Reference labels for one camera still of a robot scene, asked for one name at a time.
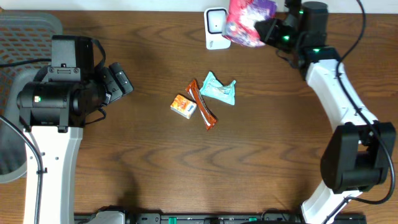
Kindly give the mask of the small orange box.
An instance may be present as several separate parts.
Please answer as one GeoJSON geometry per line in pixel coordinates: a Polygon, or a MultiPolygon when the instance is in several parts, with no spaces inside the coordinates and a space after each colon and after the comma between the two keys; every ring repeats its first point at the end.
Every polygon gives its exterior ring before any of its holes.
{"type": "Polygon", "coordinates": [[[177,95],[170,105],[170,109],[172,111],[187,119],[190,119],[196,108],[197,104],[194,101],[191,101],[188,98],[184,97],[183,95],[177,95]]]}

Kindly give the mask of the purple pink liner pack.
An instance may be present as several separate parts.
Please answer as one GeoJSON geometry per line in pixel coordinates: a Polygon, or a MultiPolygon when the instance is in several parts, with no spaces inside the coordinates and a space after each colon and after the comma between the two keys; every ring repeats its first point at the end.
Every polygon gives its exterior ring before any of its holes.
{"type": "Polygon", "coordinates": [[[245,47],[262,47],[254,25],[272,19],[277,3],[270,0],[230,0],[222,36],[245,47]]]}

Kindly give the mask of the white barcode scanner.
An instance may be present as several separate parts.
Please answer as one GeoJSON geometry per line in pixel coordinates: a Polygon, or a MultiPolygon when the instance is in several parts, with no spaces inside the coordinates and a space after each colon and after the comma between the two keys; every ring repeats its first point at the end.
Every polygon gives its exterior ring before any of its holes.
{"type": "Polygon", "coordinates": [[[223,37],[228,12],[223,7],[212,7],[204,11],[205,42],[208,50],[228,49],[231,41],[223,37]]]}

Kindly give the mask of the black plastic mesh basket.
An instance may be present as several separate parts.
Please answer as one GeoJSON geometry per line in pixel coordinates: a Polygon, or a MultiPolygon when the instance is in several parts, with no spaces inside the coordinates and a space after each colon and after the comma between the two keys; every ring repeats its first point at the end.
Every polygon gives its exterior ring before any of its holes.
{"type": "MultiPolygon", "coordinates": [[[[63,33],[62,23],[44,12],[1,13],[1,63],[9,64],[51,57],[51,38],[63,33]]],[[[1,115],[18,126],[16,97],[47,62],[1,69],[1,115]]],[[[27,170],[23,140],[7,125],[1,124],[1,183],[12,182],[27,170]]]]}

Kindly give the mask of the orange brown snack bar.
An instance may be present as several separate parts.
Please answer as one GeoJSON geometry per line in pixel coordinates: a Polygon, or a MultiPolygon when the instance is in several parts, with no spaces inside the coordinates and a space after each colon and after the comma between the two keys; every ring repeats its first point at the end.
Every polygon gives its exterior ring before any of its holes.
{"type": "Polygon", "coordinates": [[[217,119],[214,117],[212,112],[208,109],[207,105],[205,104],[201,96],[201,93],[199,91],[197,81],[195,79],[192,80],[188,84],[185,90],[194,99],[195,103],[197,104],[201,116],[205,122],[206,130],[209,131],[217,123],[217,119]]]}

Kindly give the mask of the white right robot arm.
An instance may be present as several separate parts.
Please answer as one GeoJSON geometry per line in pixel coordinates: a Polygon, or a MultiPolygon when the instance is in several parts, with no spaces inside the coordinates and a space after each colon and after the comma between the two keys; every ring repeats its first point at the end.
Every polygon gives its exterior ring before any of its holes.
{"type": "Polygon", "coordinates": [[[305,223],[333,223],[375,185],[389,181],[386,198],[392,197],[396,129],[367,109],[347,77],[343,56],[327,44],[328,6],[318,1],[286,1],[285,6],[285,19],[254,27],[263,43],[293,55],[289,65],[300,71],[329,119],[333,134],[320,161],[322,181],[300,209],[305,223]]]}

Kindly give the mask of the teal snack packet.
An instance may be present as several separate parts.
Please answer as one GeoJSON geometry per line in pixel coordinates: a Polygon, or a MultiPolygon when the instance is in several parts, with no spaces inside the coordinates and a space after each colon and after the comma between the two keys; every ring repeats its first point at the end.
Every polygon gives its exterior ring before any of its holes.
{"type": "Polygon", "coordinates": [[[235,84],[236,80],[233,80],[229,85],[223,85],[213,72],[208,72],[200,88],[200,93],[203,96],[220,100],[229,105],[235,105],[235,84]]]}

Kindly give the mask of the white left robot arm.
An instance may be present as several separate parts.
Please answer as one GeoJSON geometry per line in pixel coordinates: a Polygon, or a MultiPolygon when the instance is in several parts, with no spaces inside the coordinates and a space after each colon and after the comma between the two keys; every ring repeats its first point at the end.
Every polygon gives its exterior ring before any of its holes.
{"type": "Polygon", "coordinates": [[[27,156],[25,223],[73,223],[75,169],[86,118],[133,91],[119,63],[94,61],[96,39],[52,37],[47,73],[17,96],[27,156]]]}

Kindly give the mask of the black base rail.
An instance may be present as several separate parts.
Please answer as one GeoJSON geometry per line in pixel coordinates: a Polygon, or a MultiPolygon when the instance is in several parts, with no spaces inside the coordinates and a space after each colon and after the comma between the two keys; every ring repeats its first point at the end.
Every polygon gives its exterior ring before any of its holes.
{"type": "MultiPolygon", "coordinates": [[[[92,215],[75,215],[74,223],[89,223],[92,215]]],[[[130,224],[238,224],[238,223],[305,223],[300,215],[269,212],[265,215],[161,215],[158,213],[140,213],[127,216],[124,223],[130,224]]],[[[367,224],[365,215],[338,215],[332,223],[367,224]]]]}

